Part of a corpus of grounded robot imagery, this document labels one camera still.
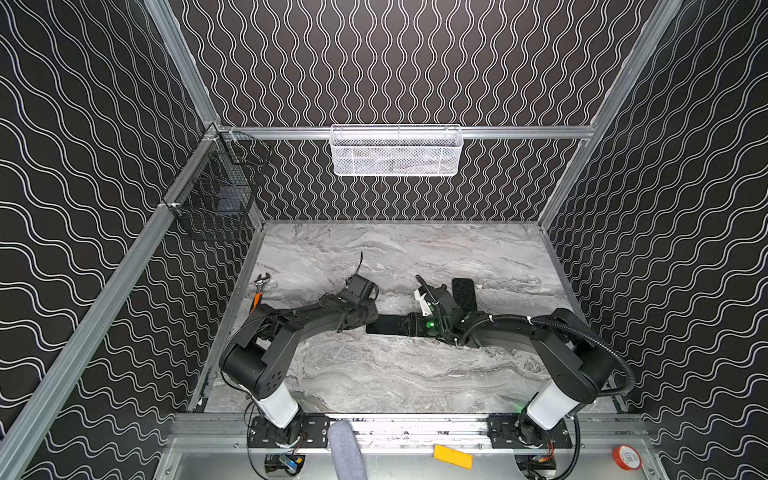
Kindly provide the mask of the black phone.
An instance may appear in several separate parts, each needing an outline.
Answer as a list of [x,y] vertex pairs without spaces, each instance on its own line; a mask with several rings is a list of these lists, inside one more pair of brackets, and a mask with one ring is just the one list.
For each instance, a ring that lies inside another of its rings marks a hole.
[[365,331],[371,335],[410,336],[410,320],[402,315],[381,315]]

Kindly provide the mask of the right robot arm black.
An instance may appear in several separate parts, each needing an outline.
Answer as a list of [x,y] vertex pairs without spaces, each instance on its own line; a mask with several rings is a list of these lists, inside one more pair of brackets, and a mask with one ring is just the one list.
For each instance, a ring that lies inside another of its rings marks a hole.
[[395,321],[395,332],[434,338],[456,347],[531,350],[549,381],[523,407],[517,428],[526,435],[553,430],[559,422],[602,397],[623,396],[636,385],[629,363],[574,312],[493,314],[478,308],[475,284],[424,284],[414,292],[420,310]]

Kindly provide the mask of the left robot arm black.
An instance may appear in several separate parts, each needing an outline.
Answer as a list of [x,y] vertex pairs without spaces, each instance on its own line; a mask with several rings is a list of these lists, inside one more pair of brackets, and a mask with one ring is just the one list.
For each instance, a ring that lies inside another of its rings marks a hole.
[[300,407],[285,377],[298,346],[324,332],[373,323],[379,317],[378,294],[378,285],[354,274],[339,292],[326,293],[306,306],[275,309],[259,304],[224,347],[219,359],[222,375],[249,395],[272,426],[292,426]]

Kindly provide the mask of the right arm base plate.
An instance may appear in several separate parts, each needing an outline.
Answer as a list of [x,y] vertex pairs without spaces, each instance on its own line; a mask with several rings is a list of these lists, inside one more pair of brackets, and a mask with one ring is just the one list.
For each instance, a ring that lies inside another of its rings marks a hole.
[[525,414],[490,414],[487,436],[493,449],[570,449],[573,447],[567,425],[561,419],[546,430]]

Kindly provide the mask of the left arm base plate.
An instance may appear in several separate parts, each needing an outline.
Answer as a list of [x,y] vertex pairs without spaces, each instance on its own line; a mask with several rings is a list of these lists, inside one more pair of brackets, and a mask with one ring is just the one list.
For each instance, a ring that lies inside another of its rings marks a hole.
[[286,427],[279,428],[257,417],[248,428],[247,446],[261,449],[325,449],[331,419],[320,413],[300,412]]

